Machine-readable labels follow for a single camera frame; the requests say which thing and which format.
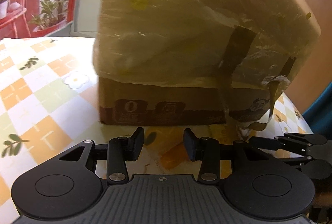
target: ribbed gray panel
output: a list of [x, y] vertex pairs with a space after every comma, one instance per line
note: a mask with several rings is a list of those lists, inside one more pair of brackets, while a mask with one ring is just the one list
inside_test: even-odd
[[[234, 210], [214, 186], [191, 175], [135, 175], [124, 185], [109, 187], [87, 212], [61, 221], [19, 218], [15, 224], [264, 224]], [[308, 224], [304, 217], [274, 224]]]

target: table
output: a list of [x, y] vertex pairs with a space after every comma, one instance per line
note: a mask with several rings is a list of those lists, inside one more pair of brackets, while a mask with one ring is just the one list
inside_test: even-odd
[[[93, 42], [92, 38], [76, 37], [0, 41], [0, 224], [9, 224], [18, 217], [10, 188], [22, 173], [83, 140], [105, 143], [135, 131], [135, 126], [99, 122]], [[185, 127], [144, 127], [145, 145], [138, 161], [127, 162], [129, 175], [197, 176], [200, 163], [188, 160], [182, 144]], [[223, 125], [191, 129], [197, 137], [232, 143]], [[273, 138], [287, 131], [312, 133], [293, 103], [282, 94], [267, 128], [250, 135]], [[283, 150], [274, 155], [294, 156]], [[221, 164], [221, 176], [227, 177], [231, 173], [230, 162]], [[98, 161], [96, 174], [106, 177], [106, 161]]]

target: orange wall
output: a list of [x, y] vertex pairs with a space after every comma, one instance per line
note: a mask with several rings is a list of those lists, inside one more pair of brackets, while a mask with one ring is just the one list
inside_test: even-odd
[[307, 62], [285, 93], [303, 113], [332, 81], [332, 0], [306, 0], [321, 28]]

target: metal screw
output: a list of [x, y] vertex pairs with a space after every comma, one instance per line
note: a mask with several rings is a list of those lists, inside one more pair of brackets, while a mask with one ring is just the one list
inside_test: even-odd
[[112, 181], [122, 181], [125, 180], [126, 176], [122, 173], [113, 173], [110, 175]]
[[204, 181], [214, 181], [217, 179], [217, 176], [213, 173], [205, 173], [200, 176]]

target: flower pot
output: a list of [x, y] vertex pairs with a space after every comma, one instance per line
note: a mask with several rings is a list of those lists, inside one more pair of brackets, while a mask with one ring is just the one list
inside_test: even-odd
[[8, 8], [8, 1], [7, 0], [0, 3], [0, 19], [6, 17], [7, 8]]
[[65, 27], [66, 24], [67, 24], [67, 17], [63, 19], [61, 22], [55, 24], [54, 26], [50, 26], [44, 29], [40, 29], [39, 26], [37, 26], [33, 29], [31, 36], [34, 38], [44, 37], [47, 34], [50, 34], [60, 28]]

